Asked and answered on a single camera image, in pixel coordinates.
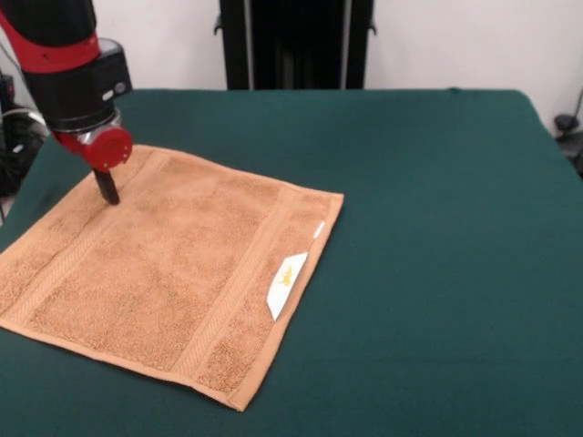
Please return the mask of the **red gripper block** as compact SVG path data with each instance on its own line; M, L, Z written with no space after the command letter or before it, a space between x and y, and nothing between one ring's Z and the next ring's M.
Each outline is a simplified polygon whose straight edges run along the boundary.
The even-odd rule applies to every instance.
M118 205L118 190L109 170L128 160L133 148L130 133L123 127L105 126L83 134L55 132L54 136L65 149L93 168L103 199L109 205Z

